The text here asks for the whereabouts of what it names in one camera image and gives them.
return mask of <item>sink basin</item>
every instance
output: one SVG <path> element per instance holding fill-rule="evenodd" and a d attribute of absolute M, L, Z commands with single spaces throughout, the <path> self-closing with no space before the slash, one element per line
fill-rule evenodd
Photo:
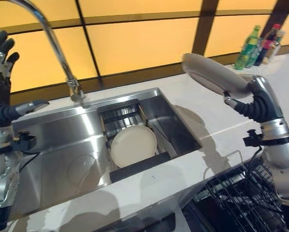
<path fill-rule="evenodd" d="M 90 107 L 67 107 L 40 113 L 14 123 L 14 131 L 28 130 L 42 153 L 20 174 L 12 217 L 35 212 L 79 197 L 112 183 L 113 165 L 98 111 L 120 102 L 138 100 L 158 144 L 172 159 L 200 148 L 158 88 L 102 101 Z"/>

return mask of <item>sink drying rack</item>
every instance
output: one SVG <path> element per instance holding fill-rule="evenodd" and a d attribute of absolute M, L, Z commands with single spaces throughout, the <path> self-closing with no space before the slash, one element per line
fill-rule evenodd
<path fill-rule="evenodd" d="M 119 168 L 110 157 L 111 144 L 115 136 L 121 130 L 134 125 L 146 126 L 153 132 L 154 129 L 152 128 L 151 123 L 149 123 L 147 120 L 138 99 L 102 106 L 97 109 L 97 112 L 99 113 L 101 119 L 105 144 L 109 154 L 109 162 L 114 170 L 109 173 L 112 182 L 119 181 L 171 159 L 168 152 L 165 151 L 165 149 L 157 141 L 155 156 L 127 167 Z M 155 128 L 157 129 L 157 132 L 162 134 L 162 136 L 167 139 L 167 136 L 164 133 L 162 133 L 157 127 Z"/>

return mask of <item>dish rack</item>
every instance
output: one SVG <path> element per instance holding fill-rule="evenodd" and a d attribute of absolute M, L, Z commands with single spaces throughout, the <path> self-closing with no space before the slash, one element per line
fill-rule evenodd
<path fill-rule="evenodd" d="M 245 181 L 248 164 L 240 165 L 210 180 L 205 188 L 220 208 L 227 211 L 242 232 L 285 231 L 283 216 L 259 207 L 259 205 L 281 211 L 273 186 L 272 174 L 262 159 L 254 161 L 249 191 Z"/>
<path fill-rule="evenodd" d="M 140 101 L 133 99 L 125 102 L 115 103 L 108 106 L 102 106 L 97 109 L 97 112 L 101 119 L 101 127 L 105 138 L 106 148 L 108 153 L 111 152 L 111 144 L 115 136 L 123 129 L 134 126 L 146 126 L 151 129 L 153 128 L 148 119 L 146 118 L 144 111 L 141 108 Z M 148 168 L 154 167 L 158 164 L 170 160 L 170 156 L 167 151 L 157 141 L 157 149 L 155 155 L 151 158 L 137 162 L 124 168 L 119 168 L 109 157 L 113 172 L 110 173 L 110 179 L 112 182 L 116 182 L 138 172 L 144 171 Z"/>

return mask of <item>faucet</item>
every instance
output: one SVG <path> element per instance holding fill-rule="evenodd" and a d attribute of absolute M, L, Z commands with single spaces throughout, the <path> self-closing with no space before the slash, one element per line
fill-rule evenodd
<path fill-rule="evenodd" d="M 38 19 L 50 41 L 50 44 L 62 66 L 62 69 L 66 74 L 66 83 L 68 84 L 70 89 L 71 100 L 73 102 L 79 102 L 82 106 L 84 106 L 83 98 L 85 97 L 85 95 L 83 93 L 83 90 L 81 89 L 81 86 L 76 77 L 72 74 L 72 71 L 66 61 L 63 51 L 58 43 L 58 40 L 43 13 L 29 0 L 0 0 L 0 1 L 9 1 L 19 6 L 22 6 L 28 11 L 30 11 Z"/>

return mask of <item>countertop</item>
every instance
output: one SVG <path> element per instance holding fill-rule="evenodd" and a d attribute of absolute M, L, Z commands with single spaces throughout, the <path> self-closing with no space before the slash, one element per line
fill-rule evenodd
<path fill-rule="evenodd" d="M 275 57 L 269 65 L 236 71 L 265 76 L 280 102 L 289 125 L 289 54 Z M 255 148 L 245 147 L 242 138 L 258 124 L 239 115 L 219 96 L 187 74 L 117 87 L 87 94 L 94 101 L 138 90 L 159 87 L 173 105 L 183 112 L 194 112 L 202 122 L 199 130 L 193 121 L 187 124 L 203 149 L 103 187 L 99 190 L 9 223 L 9 232 L 90 232 L 120 218 L 167 199 L 230 167 L 248 160 Z M 242 100 L 251 101 L 251 97 Z M 53 100 L 42 111 L 72 105 L 69 98 Z"/>

